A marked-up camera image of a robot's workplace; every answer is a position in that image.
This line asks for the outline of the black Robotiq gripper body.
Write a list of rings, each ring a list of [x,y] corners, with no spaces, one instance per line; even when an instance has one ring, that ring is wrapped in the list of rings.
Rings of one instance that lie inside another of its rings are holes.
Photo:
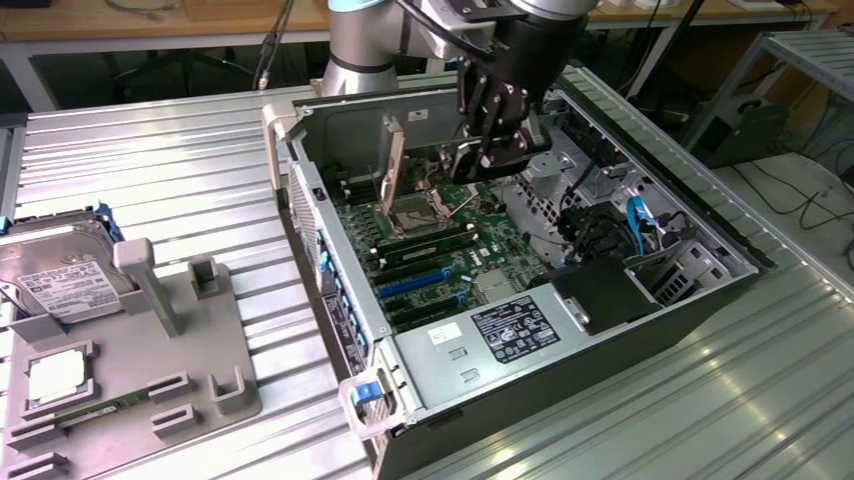
[[[481,76],[489,86],[500,81],[542,98],[570,61],[575,42],[587,26],[587,15],[556,21],[534,15],[500,19],[492,35],[493,60],[473,60],[465,68],[465,97]]]

